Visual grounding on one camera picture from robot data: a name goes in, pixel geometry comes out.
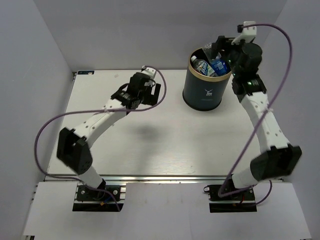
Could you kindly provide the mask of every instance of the white wall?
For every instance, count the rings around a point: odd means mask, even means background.
[[[43,179],[34,139],[48,118],[64,111],[72,73],[32,0],[1,1],[0,49],[0,239],[18,240]],[[40,140],[44,167],[58,125]]]
[[[293,63],[288,82],[273,107],[288,139],[302,149],[301,160],[289,180],[293,182],[314,240],[320,240],[319,9],[318,0],[288,0],[276,21],[291,37]],[[264,44],[260,76],[269,96],[283,77],[288,49],[285,38],[275,30]]]
[[[274,23],[286,0],[34,0],[73,71],[186,69],[194,49],[244,21]],[[259,32],[264,43],[269,29]]]

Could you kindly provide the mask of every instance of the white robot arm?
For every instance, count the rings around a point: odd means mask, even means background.
[[[92,188],[105,188],[106,182],[92,166],[90,148],[109,127],[128,115],[129,111],[126,110],[136,109],[140,104],[157,104],[161,85],[154,81],[155,76],[155,69],[143,68],[142,72],[135,73],[129,83],[111,96],[102,108],[104,112],[94,114],[71,130],[65,127],[60,131],[57,158],[85,184]]]
[[[267,89],[257,74],[262,61],[262,49],[253,40],[257,34],[254,21],[245,21],[238,26],[240,36],[230,38],[219,36],[212,44],[211,57],[221,53],[221,58],[228,62],[233,79],[232,89],[239,102],[248,113],[253,126],[268,109]],[[256,185],[258,182],[292,173],[302,155],[299,146],[291,146],[280,129],[274,114],[268,111],[256,132],[261,155],[240,173],[229,179],[227,192]]]

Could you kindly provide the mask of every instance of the purple cable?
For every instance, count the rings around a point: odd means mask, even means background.
[[[144,111],[147,111],[147,110],[150,110],[150,109],[153,109],[155,108],[156,106],[158,106],[159,104],[161,104],[163,102],[163,100],[165,99],[166,97],[166,94],[167,94],[167,83],[166,83],[166,79],[165,79],[165,76],[162,74],[162,72],[159,71],[159,69],[153,67],[153,66],[145,66],[147,68],[152,68],[152,69],[155,69],[159,75],[161,76],[162,78],[162,81],[163,81],[163,86],[164,86],[164,93],[163,93],[163,96],[162,98],[160,99],[160,101],[153,105],[153,106],[150,106],[150,107],[147,107],[147,108],[144,108],[144,109],[112,109],[110,110],[109,112],[144,112]],[[38,167],[38,169],[40,170],[41,173],[43,173],[45,176],[48,176],[48,177],[51,177],[51,178],[55,178],[55,179],[65,179],[65,180],[75,180],[75,181],[79,181],[83,184],[85,184],[81,179],[77,178],[77,177],[72,177],[72,176],[67,176],[67,177],[64,177],[64,176],[59,176],[59,175],[55,175],[55,174],[50,174],[50,173],[47,173],[40,165],[40,162],[39,162],[39,158],[38,158],[38,143],[39,143],[39,138],[40,138],[40,135],[41,133],[44,131],[44,129],[51,123],[53,122],[54,120],[57,120],[61,117],[64,117],[64,116],[68,116],[68,115],[74,115],[74,114],[89,114],[89,113],[105,113],[106,110],[105,109],[96,109],[96,110],[83,110],[83,111],[70,111],[70,112],[65,112],[65,113],[62,113],[62,114],[59,114],[57,116],[54,116],[53,118],[49,119],[41,128],[40,130],[38,131],[36,137],[35,137],[35,140],[34,140],[34,145],[33,145],[33,154],[34,154],[34,160],[35,160],[35,164],[36,166]],[[110,195],[110,197],[113,199],[115,205],[116,205],[116,208],[118,209],[118,211],[120,212],[120,207],[119,207],[119,204],[117,203],[115,197],[111,194],[111,192],[105,190],[105,189],[97,189],[97,188],[94,188],[94,187],[91,187],[91,186],[88,186],[88,185],[85,185],[88,189],[90,190],[94,190],[94,191],[97,191],[97,192],[103,192],[103,193],[106,193],[108,195]]]
[[[271,194],[271,190],[272,190],[272,181],[269,180],[269,183],[270,183],[270,188],[269,188],[268,193],[265,195],[265,197],[262,198],[260,201],[254,203],[254,204],[252,204],[252,205],[249,205],[249,207],[257,206],[258,204],[264,202],[264,201],[269,197],[269,195]]]
[[[242,157],[244,156],[245,152],[247,151],[250,143],[252,142],[254,136],[256,135],[257,131],[258,131],[258,128],[260,127],[262,121],[264,120],[266,114],[268,113],[268,111],[270,110],[271,106],[274,104],[275,100],[277,99],[278,95],[280,94],[282,88],[284,87],[284,84],[287,80],[287,77],[288,77],[288,74],[289,74],[289,71],[290,71],[290,68],[291,68],[291,63],[292,63],[292,55],[293,55],[293,47],[292,47],[292,43],[291,43],[291,40],[290,40],[290,37],[289,35],[283,30],[281,29],[280,27],[274,25],[274,24],[270,24],[270,23],[257,23],[257,24],[251,24],[251,25],[246,25],[244,26],[244,28],[248,28],[248,27],[257,27],[257,26],[267,26],[267,27],[271,27],[271,28],[274,28],[274,29],[277,29],[279,30],[284,36],[285,38],[287,39],[288,43],[289,43],[289,61],[288,61],[288,64],[286,66],[286,70],[285,70],[285,74],[283,76],[283,79],[277,89],[277,91],[275,92],[274,96],[272,97],[271,101],[269,102],[268,106],[267,106],[267,109],[264,110],[262,116],[260,117],[260,119],[258,120],[258,122],[256,123],[256,125],[254,126],[254,129],[253,129],[253,132],[251,133],[249,139],[247,140],[247,142],[245,143],[239,157],[237,158],[237,160],[235,161],[235,163],[233,164],[233,166],[231,167],[231,170],[229,171],[228,175],[226,176],[223,184],[221,185],[219,191],[218,191],[218,196],[220,198],[224,198],[224,197],[227,197],[229,195],[232,195],[232,194],[237,194],[237,193],[240,193],[242,191],[245,191],[249,188],[252,188],[253,186],[248,186],[248,187],[245,187],[245,188],[241,188],[241,189],[238,189],[238,190],[235,190],[235,191],[231,191],[231,192],[227,192],[227,193],[223,193],[223,189],[226,188],[226,185],[227,185],[227,180],[230,179],[231,177],[231,174],[234,172],[235,168],[237,167],[238,163],[240,162],[240,160],[242,159]]]

